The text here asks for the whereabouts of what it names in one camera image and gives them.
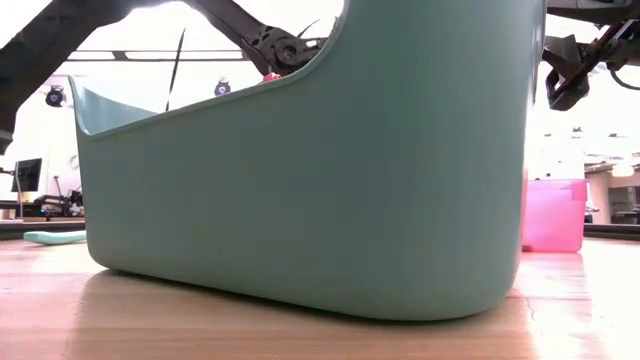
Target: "teal object on floor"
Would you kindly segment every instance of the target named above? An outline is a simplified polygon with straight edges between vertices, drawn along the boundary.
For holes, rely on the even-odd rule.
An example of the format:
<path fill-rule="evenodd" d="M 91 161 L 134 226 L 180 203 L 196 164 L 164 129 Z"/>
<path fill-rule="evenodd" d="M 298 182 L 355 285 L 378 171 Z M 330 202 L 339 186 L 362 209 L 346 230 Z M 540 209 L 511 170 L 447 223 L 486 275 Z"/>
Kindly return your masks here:
<path fill-rule="evenodd" d="M 87 232 L 85 230 L 62 233 L 30 231 L 24 233 L 23 239 L 40 245 L 66 245 L 87 240 Z"/>
<path fill-rule="evenodd" d="M 91 255 L 377 319 L 497 305 L 544 4 L 349 0 L 301 71 L 159 115 L 71 79 Z"/>

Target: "computer monitor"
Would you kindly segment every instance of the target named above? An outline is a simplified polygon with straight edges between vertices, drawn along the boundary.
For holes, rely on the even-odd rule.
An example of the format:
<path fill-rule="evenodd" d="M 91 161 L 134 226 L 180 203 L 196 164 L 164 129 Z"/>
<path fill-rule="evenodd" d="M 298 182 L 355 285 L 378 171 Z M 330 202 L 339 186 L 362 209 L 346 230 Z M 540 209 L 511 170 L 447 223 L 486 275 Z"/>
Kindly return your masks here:
<path fill-rule="evenodd" d="M 18 192 L 17 181 L 20 181 L 20 192 L 38 191 L 42 159 L 22 160 L 16 163 L 16 174 L 13 176 L 11 192 Z"/>

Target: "wooden table surface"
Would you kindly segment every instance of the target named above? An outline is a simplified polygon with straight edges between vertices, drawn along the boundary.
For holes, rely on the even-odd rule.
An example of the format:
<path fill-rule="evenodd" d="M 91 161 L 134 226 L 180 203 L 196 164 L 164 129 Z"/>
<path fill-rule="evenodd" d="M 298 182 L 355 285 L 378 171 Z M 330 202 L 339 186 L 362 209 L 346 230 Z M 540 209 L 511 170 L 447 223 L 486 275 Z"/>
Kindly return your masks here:
<path fill-rule="evenodd" d="M 525 254 L 497 308 L 398 324 L 106 271 L 85 244 L 0 242 L 0 360 L 637 360 L 639 269 L 633 242 Z"/>

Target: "wooden floor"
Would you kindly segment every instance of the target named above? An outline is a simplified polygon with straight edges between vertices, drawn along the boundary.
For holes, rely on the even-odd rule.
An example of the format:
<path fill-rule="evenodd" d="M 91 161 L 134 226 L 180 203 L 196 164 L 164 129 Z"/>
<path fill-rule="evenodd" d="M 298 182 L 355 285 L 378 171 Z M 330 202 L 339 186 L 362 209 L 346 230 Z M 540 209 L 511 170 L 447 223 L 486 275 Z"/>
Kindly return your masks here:
<path fill-rule="evenodd" d="M 588 240 L 525 254 L 492 311 L 411 325 L 105 271 L 85 244 L 0 242 L 0 360 L 637 360 L 639 279 L 640 246 Z"/>

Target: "pink bin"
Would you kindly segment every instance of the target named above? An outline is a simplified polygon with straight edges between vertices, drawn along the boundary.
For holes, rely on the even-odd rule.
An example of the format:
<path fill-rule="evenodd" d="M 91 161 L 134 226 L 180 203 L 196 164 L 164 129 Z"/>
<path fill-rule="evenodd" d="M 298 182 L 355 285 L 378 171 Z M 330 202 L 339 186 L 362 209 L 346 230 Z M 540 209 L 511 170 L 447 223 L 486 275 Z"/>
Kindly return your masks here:
<path fill-rule="evenodd" d="M 582 247 L 587 180 L 529 181 L 523 249 L 575 253 Z"/>

